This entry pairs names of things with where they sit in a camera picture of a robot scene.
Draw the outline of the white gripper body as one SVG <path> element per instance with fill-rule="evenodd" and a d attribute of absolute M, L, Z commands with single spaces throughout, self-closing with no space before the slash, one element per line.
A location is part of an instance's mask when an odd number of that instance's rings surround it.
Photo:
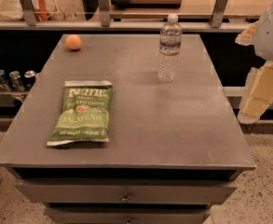
<path fill-rule="evenodd" d="M 257 22 L 254 51 L 264 60 L 273 61 L 273 1 Z"/>

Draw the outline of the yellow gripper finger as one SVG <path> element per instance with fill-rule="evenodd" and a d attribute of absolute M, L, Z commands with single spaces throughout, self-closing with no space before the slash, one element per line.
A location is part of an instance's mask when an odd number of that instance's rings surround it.
<path fill-rule="evenodd" d="M 273 62 L 266 61 L 260 68 L 252 67 L 246 78 L 239 104 L 238 121 L 252 124 L 260 119 L 273 104 Z"/>
<path fill-rule="evenodd" d="M 235 42 L 242 46 L 250 46 L 254 44 L 254 33 L 257 22 L 251 24 L 247 29 L 242 31 L 235 39 Z"/>

